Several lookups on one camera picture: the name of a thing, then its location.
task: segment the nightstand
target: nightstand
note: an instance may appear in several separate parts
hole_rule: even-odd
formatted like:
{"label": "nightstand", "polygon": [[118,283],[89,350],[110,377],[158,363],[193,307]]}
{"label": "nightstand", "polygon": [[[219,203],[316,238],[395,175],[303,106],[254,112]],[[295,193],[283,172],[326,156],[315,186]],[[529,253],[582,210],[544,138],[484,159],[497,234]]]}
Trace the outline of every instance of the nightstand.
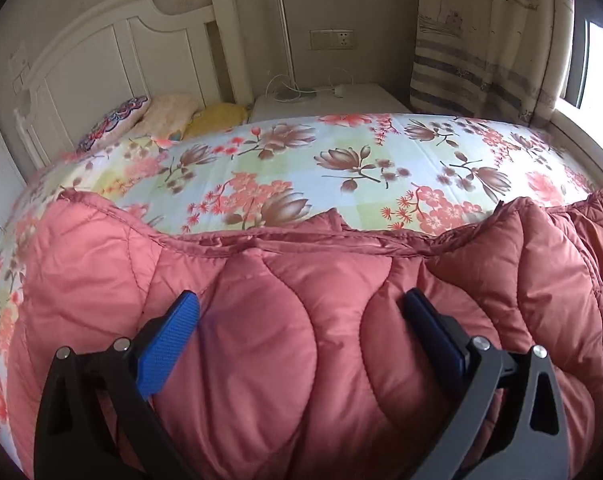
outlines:
{"label": "nightstand", "polygon": [[377,84],[344,85],[343,97],[332,91],[317,92],[310,100],[279,103],[273,95],[259,96],[250,122],[324,115],[409,114],[410,110]]}

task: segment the pink down comforter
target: pink down comforter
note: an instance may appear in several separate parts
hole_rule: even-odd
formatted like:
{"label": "pink down comforter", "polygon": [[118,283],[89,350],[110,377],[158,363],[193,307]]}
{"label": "pink down comforter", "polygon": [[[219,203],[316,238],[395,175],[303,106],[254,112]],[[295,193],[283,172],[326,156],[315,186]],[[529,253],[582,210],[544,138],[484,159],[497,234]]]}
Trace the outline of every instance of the pink down comforter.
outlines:
{"label": "pink down comforter", "polygon": [[413,286],[470,334],[549,349],[573,473],[603,437],[603,191],[550,210],[520,198],[437,238],[353,231],[335,210],[295,229],[170,237],[66,191],[27,266],[8,408],[31,476],[55,349],[132,337],[184,289],[201,322],[154,406],[207,479],[392,479],[417,460],[449,403],[397,308]]}

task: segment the peach pillow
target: peach pillow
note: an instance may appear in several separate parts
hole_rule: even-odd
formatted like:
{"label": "peach pillow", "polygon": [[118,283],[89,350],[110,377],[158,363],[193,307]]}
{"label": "peach pillow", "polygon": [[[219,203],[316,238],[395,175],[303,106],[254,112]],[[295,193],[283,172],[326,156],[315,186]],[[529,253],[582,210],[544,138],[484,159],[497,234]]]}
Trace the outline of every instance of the peach pillow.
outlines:
{"label": "peach pillow", "polygon": [[197,100],[189,94],[156,97],[144,118],[128,134],[130,137],[181,140],[197,108]]}

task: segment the blue clamp pad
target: blue clamp pad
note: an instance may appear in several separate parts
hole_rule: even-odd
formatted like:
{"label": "blue clamp pad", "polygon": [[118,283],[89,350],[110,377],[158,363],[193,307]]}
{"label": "blue clamp pad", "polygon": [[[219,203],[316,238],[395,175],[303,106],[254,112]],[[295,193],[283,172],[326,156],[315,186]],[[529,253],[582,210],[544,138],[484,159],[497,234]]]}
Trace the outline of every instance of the blue clamp pad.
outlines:
{"label": "blue clamp pad", "polygon": [[185,290],[137,361],[137,389],[144,399],[163,388],[198,321],[199,299]]}

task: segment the window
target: window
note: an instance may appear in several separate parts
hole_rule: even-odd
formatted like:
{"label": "window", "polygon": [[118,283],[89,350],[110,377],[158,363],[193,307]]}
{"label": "window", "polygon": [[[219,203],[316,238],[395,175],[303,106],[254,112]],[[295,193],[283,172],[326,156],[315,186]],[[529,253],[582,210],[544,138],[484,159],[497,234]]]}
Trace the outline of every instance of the window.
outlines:
{"label": "window", "polygon": [[570,67],[552,123],[603,172],[603,0],[575,0]]}
{"label": "window", "polygon": [[599,0],[575,0],[565,99],[577,108],[590,110],[590,115],[603,111],[603,4]]}

